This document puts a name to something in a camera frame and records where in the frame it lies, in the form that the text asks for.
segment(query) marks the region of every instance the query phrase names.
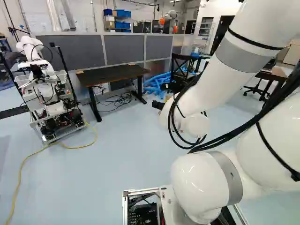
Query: dark desk top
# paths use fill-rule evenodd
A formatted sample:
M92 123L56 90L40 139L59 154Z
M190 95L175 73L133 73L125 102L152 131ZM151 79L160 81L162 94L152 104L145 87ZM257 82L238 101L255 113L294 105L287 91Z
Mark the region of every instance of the dark desk top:
M120 65L79 71L76 73L80 84L84 87L91 87L100 83L114 82L128 78L142 76L150 71L138 65Z
M280 67L273 67L272 70L261 70L255 77L264 80L285 81L287 76Z

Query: yellow cable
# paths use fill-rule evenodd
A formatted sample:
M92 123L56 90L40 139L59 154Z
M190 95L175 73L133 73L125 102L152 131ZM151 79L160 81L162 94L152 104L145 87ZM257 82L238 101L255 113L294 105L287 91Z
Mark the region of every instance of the yellow cable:
M31 156L34 156L35 154L38 154L42 151L44 151L45 149L49 148L50 146L53 146L53 145L61 145L62 147L66 148L66 149L81 149L81 148L85 148L85 147L88 147L88 146L91 146L92 144L94 144L96 142L96 140L98 139L98 135L97 135L97 130L92 127L88 122L85 122L86 125L88 125L90 128L93 129L93 131L95 132L95 139L92 143L90 144L87 144L87 145L83 145L83 146L80 146L80 147L68 147L66 146L65 144L63 143L60 143L60 142L56 142L56 143L52 143L52 144L49 144L47 145L46 147L42 148L40 151L36 151L34 153L32 153L31 155L27 156L21 163L21 166L20 166L20 169L19 169L19 178L18 178L18 184L17 184L17 187L15 188L15 191L14 191L14 195L13 195L13 205L11 207L11 210L10 210L10 214L9 214L9 217L5 223L5 225L9 225L10 223L10 220L11 218L13 217L13 214L14 214L14 211L15 211L15 202L17 200L17 196L18 196L18 191L19 191L19 187L21 185L21 176L22 176L22 169L23 169L23 166L25 165L26 161L31 157Z

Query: shelf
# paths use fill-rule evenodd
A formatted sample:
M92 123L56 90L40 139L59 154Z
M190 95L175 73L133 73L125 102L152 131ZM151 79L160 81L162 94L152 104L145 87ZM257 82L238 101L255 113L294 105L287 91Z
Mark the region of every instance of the shelf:
M105 16L112 16L112 17L115 17L115 18L130 18L128 16L113 16L113 15L105 15Z
M110 28L109 30L131 30L130 28Z

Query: blue storage bin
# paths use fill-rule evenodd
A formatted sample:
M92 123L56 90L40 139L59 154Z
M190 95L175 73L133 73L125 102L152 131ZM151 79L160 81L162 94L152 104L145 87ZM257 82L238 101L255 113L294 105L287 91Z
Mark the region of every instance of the blue storage bin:
M126 17L131 17L131 12L130 11L125 11L125 16Z
M123 28L130 29L130 23L129 22L123 22Z
M115 22L115 28L122 29L123 28L123 23L122 22Z
M103 10L104 15L113 15L113 11L109 8Z
M124 9L116 9L115 11L117 11L117 16L126 16L125 10Z

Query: black floor mat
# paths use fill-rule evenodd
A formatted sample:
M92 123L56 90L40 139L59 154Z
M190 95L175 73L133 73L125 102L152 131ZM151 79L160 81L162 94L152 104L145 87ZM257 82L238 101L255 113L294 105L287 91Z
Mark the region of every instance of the black floor mat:
M8 109L8 110L4 110L4 111L0 112L0 120L5 119L7 117L16 116L16 115L19 115L19 114L22 114L22 113L26 113L26 112L29 112L29 109L26 105L16 107L16 108L12 108L12 109Z

